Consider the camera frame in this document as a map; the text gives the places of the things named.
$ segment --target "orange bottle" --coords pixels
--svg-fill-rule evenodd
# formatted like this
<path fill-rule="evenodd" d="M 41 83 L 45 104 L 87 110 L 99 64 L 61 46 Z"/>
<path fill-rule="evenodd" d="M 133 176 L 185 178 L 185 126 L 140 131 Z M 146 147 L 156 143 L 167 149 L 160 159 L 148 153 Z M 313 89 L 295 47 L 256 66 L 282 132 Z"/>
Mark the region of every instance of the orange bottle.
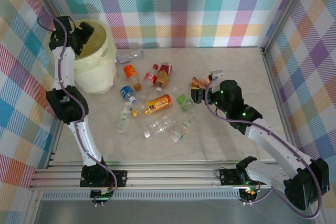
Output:
<path fill-rule="evenodd" d="M 127 65 L 124 67 L 124 72 L 128 78 L 128 81 L 133 85 L 135 91 L 141 89 L 141 84 L 139 81 L 139 76 L 133 65 Z"/>

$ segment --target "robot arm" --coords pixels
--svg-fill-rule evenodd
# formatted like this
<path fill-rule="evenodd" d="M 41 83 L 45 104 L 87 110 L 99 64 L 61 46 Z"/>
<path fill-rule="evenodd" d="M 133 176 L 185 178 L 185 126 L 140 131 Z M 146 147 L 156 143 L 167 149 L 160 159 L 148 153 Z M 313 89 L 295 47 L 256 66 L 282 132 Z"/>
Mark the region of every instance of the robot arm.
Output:
<path fill-rule="evenodd" d="M 309 166 L 318 181 L 322 195 L 328 192 L 329 171 L 324 160 L 321 158 L 313 160 L 309 155 L 273 134 L 262 115 L 244 103 L 242 91 L 237 82 L 224 79 L 223 71 L 212 72 L 209 79 L 213 84 L 212 88 L 192 89 L 193 101 L 201 103 L 204 100 L 209 109 L 209 104 L 215 104 L 226 114 L 226 119 L 221 119 L 229 122 L 243 135 L 247 134 L 279 164 L 274 168 L 274 165 L 266 165 L 254 157 L 248 157 L 237 165 L 236 174 L 233 176 L 239 183 L 256 180 L 270 185 L 283 191 L 294 206 L 305 210 L 318 199 L 317 187 L 307 168 Z M 224 177 L 228 175 L 225 171 L 221 172 Z"/>
<path fill-rule="evenodd" d="M 55 57 L 55 82 L 53 89 L 46 92 L 46 98 L 58 119 L 71 129 L 83 158 L 80 187 L 111 187 L 117 179 L 109 170 L 98 151 L 88 126 L 89 108 L 85 98 L 75 87 L 73 78 L 73 62 L 76 55 L 80 55 L 82 47 L 94 28 L 82 22 L 80 28 L 75 28 L 72 33 L 69 17 L 61 16 L 54 20 L 55 31 L 52 32 L 49 48 Z"/>

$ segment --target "plaid wallpaper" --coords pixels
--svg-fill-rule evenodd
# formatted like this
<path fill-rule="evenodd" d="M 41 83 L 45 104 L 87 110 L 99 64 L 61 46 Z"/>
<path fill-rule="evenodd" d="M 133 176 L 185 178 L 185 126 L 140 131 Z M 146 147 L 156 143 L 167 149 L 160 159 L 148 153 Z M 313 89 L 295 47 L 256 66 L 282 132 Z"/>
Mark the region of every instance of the plaid wallpaper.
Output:
<path fill-rule="evenodd" d="M 268 57 L 296 143 L 329 164 L 336 220 L 336 0 L 299 0 Z"/>
<path fill-rule="evenodd" d="M 60 13 L 106 22 L 118 48 L 259 46 L 281 0 L 54 0 Z"/>
<path fill-rule="evenodd" d="M 42 2 L 0 4 L 0 223 L 18 223 L 23 197 L 35 168 L 46 161 L 58 122 L 45 98 L 54 64 L 49 35 L 36 23 L 46 14 Z"/>

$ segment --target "plastic bottle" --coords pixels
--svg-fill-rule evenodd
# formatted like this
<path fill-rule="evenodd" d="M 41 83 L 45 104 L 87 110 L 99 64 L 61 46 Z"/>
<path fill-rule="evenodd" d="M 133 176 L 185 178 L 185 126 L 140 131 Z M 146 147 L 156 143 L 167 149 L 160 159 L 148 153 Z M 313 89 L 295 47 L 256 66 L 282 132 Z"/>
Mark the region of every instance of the plastic bottle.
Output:
<path fill-rule="evenodd" d="M 164 94 L 149 102 L 139 102 L 136 108 L 132 111 L 134 116 L 138 114 L 149 115 L 155 111 L 170 107 L 173 105 L 172 98 L 168 94 Z"/>
<path fill-rule="evenodd" d="M 120 113 L 119 124 L 118 124 L 118 133 L 125 133 L 127 130 L 129 115 L 131 114 L 132 103 L 126 102 L 124 109 Z"/>
<path fill-rule="evenodd" d="M 182 125 L 180 123 L 177 123 L 176 127 L 169 128 L 171 140 L 173 140 L 175 143 L 180 141 L 186 134 L 190 132 L 190 130 L 192 129 L 192 125 L 194 125 L 196 119 L 196 116 L 191 113 L 182 122 Z"/>
<path fill-rule="evenodd" d="M 162 88 L 167 85 L 169 81 L 169 75 L 172 71 L 172 65 L 168 62 L 164 62 L 161 64 L 158 78 L 156 79 L 155 86 L 156 86 L 156 91 L 161 92 Z"/>
<path fill-rule="evenodd" d="M 172 127 L 174 124 L 176 124 L 175 119 L 171 115 L 165 115 L 161 119 L 152 122 L 143 134 L 146 138 L 148 138 L 152 135 L 163 132 L 164 130 Z"/>
<path fill-rule="evenodd" d="M 137 101 L 134 97 L 134 90 L 131 86 L 121 86 L 120 94 L 127 102 L 135 103 Z"/>
<path fill-rule="evenodd" d="M 181 106 L 181 109 L 184 112 L 192 111 L 194 112 L 196 109 L 196 105 L 193 100 L 189 97 L 189 95 L 181 92 L 178 88 L 173 88 L 173 94 L 175 95 L 177 103 Z"/>
<path fill-rule="evenodd" d="M 117 54 L 116 59 L 114 60 L 115 63 L 127 63 L 131 60 L 141 59 L 143 58 L 144 54 L 142 49 L 136 49 L 131 52 L 123 52 L 121 54 Z"/>
<path fill-rule="evenodd" d="M 145 77 L 143 78 L 143 81 L 141 83 L 141 90 L 138 93 L 138 97 L 140 100 L 146 100 L 146 97 L 151 90 L 150 87 L 152 87 L 156 82 L 158 68 L 158 65 L 154 64 L 153 67 L 146 73 Z"/>
<path fill-rule="evenodd" d="M 133 85 L 135 91 L 141 89 L 141 84 L 139 81 L 139 76 L 133 65 L 127 65 L 124 67 L 124 72 L 128 78 L 128 81 Z"/>

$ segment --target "orange juice bottle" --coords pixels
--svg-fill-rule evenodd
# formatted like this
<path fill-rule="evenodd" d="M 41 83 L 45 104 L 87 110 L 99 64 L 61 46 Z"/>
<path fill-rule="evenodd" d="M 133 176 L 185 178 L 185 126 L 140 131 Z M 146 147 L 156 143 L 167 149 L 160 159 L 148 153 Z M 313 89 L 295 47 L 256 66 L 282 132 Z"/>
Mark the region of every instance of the orange juice bottle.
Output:
<path fill-rule="evenodd" d="M 164 62 L 161 64 L 158 77 L 155 82 L 156 91 L 161 92 L 162 88 L 167 85 L 169 81 L 169 75 L 172 72 L 172 65 L 168 62 Z"/>
<path fill-rule="evenodd" d="M 141 89 L 141 84 L 139 81 L 139 76 L 133 65 L 127 65 L 124 67 L 124 72 L 128 78 L 128 81 L 133 85 L 135 91 Z"/>

